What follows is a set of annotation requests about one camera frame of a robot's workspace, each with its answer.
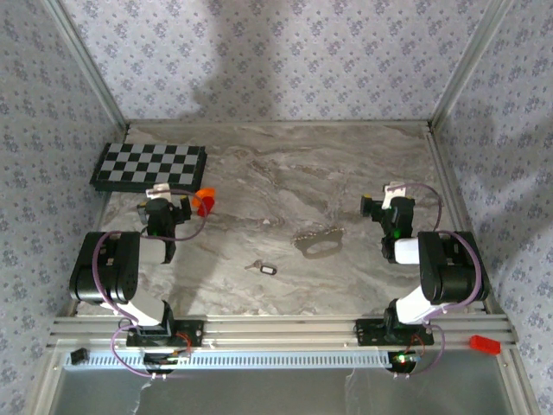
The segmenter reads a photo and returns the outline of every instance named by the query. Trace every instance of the chessboard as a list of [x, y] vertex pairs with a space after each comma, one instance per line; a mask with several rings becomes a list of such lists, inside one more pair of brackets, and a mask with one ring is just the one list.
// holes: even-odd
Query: chessboard
[[90, 181], [98, 191], [142, 193], [156, 183], [196, 192], [206, 148], [169, 144], [107, 144]]

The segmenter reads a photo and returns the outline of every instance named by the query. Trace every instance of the wire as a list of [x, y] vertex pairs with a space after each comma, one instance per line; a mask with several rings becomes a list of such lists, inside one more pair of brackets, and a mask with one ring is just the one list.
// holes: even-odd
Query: wire
[[438, 217], [435, 221], [434, 229], [435, 231], [440, 226], [440, 220], [442, 220], [442, 197], [437, 192], [437, 190], [428, 184], [414, 182], [414, 183], [405, 183], [400, 184], [399, 186], [394, 186], [393, 188], [388, 188], [386, 191], [392, 192], [394, 190], [398, 190], [399, 188], [426, 188], [427, 190], [430, 190], [432, 193], [434, 193], [438, 198]]
[[127, 364], [122, 358], [121, 356], [119, 356], [119, 354], [115, 351], [115, 341], [117, 340], [118, 338], [118, 335], [122, 332], [124, 332], [125, 330], [129, 330], [129, 329], [136, 329], [137, 326], [135, 324], [129, 324], [129, 325], [126, 325], [126, 326], [123, 326], [117, 330], [115, 330], [115, 333], [113, 333], [113, 336], [111, 337], [111, 341], [110, 341], [110, 349], [111, 349], [111, 352], [113, 353], [113, 356], [118, 360], [119, 363], [121, 363], [129, 372], [132, 372], [133, 374], [137, 375], [137, 376], [142, 376], [143, 378], [151, 378], [152, 375], [149, 374], [149, 373], [143, 373], [143, 372], [140, 372], [138, 370], [136, 370], [134, 367], [132, 367], [131, 365]]
[[470, 246], [470, 244], [467, 242], [467, 240], [464, 239], [462, 236], [460, 236], [458, 233], [451, 232], [451, 231], [438, 231], [438, 233], [445, 233], [445, 234], [457, 239], [459, 241], [459, 243], [461, 245], [463, 245], [463, 247], [467, 250], [468, 255], [470, 256], [470, 259], [473, 261], [473, 265], [474, 265], [474, 273], [475, 273], [474, 288], [473, 288], [472, 292], [470, 293], [470, 295], [465, 300], [461, 301], [460, 303], [452, 303], [452, 304], [448, 304], [444, 307], [441, 307], [439, 309], [436, 309], [436, 310], [432, 311], [430, 314], [428, 314], [423, 319], [423, 327], [424, 328], [426, 328], [426, 329], [437, 329], [437, 330], [440, 331], [440, 338], [441, 338], [440, 351], [438, 352], [438, 354], [436, 355], [436, 357], [434, 358], [432, 363], [430, 363], [428, 366], [426, 366], [423, 370], [421, 370], [419, 372], [415, 372], [415, 373], [409, 373], [405, 377], [410, 377], [410, 376], [413, 376], [413, 375], [416, 375], [416, 374], [423, 374], [425, 372], [428, 372], [442, 358], [443, 352], [444, 352], [445, 347], [446, 347], [446, 336], [443, 332], [443, 329], [438, 324], [430, 324], [429, 323], [430, 319], [432, 319], [434, 317], [437, 317], [437, 316], [439, 316], [443, 313], [446, 313], [449, 310], [462, 309], [462, 308], [466, 307], [472, 301], [474, 301], [474, 299], [476, 298], [476, 296], [478, 296], [478, 293], [480, 292], [480, 288], [482, 287], [482, 268], [481, 268], [480, 262], [478, 260], [478, 255], [476, 254], [474, 249]]
[[187, 343], [186, 352], [188, 354], [192, 353], [192, 341], [190, 340], [190, 337], [188, 337], [188, 335], [185, 334], [185, 333], [177, 333], [176, 336], [180, 337], [181, 339], [183, 339]]
[[407, 352], [410, 351], [411, 347], [413, 346], [413, 339], [417, 339], [418, 342], [421, 344], [421, 346], [423, 346], [423, 352], [421, 353], [421, 357], [423, 357], [424, 352], [426, 351], [426, 347], [424, 346], [423, 339], [418, 334], [414, 334], [414, 335], [411, 336], [411, 342], [409, 343], [409, 346], [405, 349], [404, 354], [406, 354]]
[[132, 321], [129, 320], [128, 318], [122, 318], [122, 319], [119, 320], [119, 322], [118, 322], [118, 329], [121, 329], [121, 323], [124, 322], [125, 320], [128, 321], [129, 324], [132, 324]]
[[104, 286], [100, 282], [100, 276], [98, 272], [98, 256], [100, 254], [100, 249], [102, 248], [102, 245], [104, 244], [105, 240], [110, 238], [112, 235], [118, 235], [120, 233], [121, 231], [106, 232], [100, 237], [100, 239], [98, 239], [98, 243], [94, 247], [94, 252], [92, 253], [92, 279], [94, 280], [94, 284], [96, 285], [96, 290], [98, 290], [104, 302], [107, 303], [112, 309], [114, 309], [121, 316], [127, 317], [129, 320], [132, 321], [133, 324], [137, 324], [138, 319], [136, 317], [134, 317], [131, 313], [121, 310], [119, 306], [117, 306], [111, 300], [111, 298], [108, 297], [107, 293], [105, 292]]

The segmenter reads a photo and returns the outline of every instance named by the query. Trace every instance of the patterned wallpaper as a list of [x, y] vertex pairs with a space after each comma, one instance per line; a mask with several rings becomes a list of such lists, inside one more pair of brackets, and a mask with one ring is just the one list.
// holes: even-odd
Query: patterned wallpaper
[[118, 136], [38, 0], [0, 2], [0, 413], [21, 413]]
[[553, 414], [553, 4], [515, 4], [439, 136], [538, 403]]
[[65, 0], [127, 118], [429, 119], [487, 0]]

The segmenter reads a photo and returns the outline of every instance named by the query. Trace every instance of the metal bracket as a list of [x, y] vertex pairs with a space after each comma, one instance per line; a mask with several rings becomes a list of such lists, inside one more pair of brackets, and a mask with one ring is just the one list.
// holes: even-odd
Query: metal bracket
[[[202, 351], [322, 351], [362, 350], [353, 327], [358, 320], [382, 322], [382, 316], [205, 316], [203, 319]], [[76, 348], [109, 351], [111, 335], [118, 328], [120, 316], [59, 317], [54, 321], [48, 338], [48, 348], [68, 352]], [[501, 342], [503, 349], [516, 348], [512, 326], [506, 315], [474, 313], [447, 313], [432, 320], [439, 324], [446, 336], [447, 350], [466, 350], [472, 335], [482, 335]], [[91, 343], [100, 339], [101, 343]], [[118, 337], [119, 352], [125, 347], [126, 335]], [[440, 336], [427, 349], [440, 348]], [[144, 351], [159, 351], [159, 346], [148, 346]], [[380, 349], [399, 351], [400, 345]]]
[[146, 190], [146, 196], [149, 199], [165, 199], [171, 202], [171, 187], [168, 183], [158, 183], [154, 188]]
[[[164, 348], [186, 348], [188, 346], [187, 341], [177, 334], [186, 336], [190, 340], [190, 347], [199, 348], [204, 336], [204, 322], [202, 320], [175, 320], [174, 334], [164, 342]], [[133, 331], [129, 331], [126, 345], [127, 348], [159, 347], [155, 338], [143, 337]]]
[[359, 346], [405, 346], [413, 342], [418, 335], [425, 345], [434, 344], [434, 336], [428, 334], [423, 326], [401, 324], [401, 327], [389, 330], [383, 318], [361, 318], [355, 321], [355, 335]]

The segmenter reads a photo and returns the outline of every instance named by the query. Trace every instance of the gray marble table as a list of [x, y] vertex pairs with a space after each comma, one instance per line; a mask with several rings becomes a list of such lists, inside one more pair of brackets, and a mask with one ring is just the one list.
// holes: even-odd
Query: gray marble table
[[[380, 253], [382, 230], [359, 215], [360, 196], [382, 196], [390, 181], [439, 188], [420, 126], [132, 125], [128, 143], [207, 147], [203, 187], [217, 189], [204, 231], [178, 244], [169, 265], [141, 265], [140, 284], [185, 315], [345, 315], [381, 313], [415, 288], [416, 265], [390, 265]], [[435, 223], [437, 203], [416, 199], [415, 232]], [[136, 204], [145, 195], [113, 194], [104, 230], [141, 230]], [[190, 234], [197, 216], [178, 226]], [[444, 209], [441, 228], [451, 228]], [[301, 237], [331, 233], [341, 249], [305, 258]], [[274, 276], [245, 266], [261, 259]], [[79, 314], [105, 310], [81, 304]]]

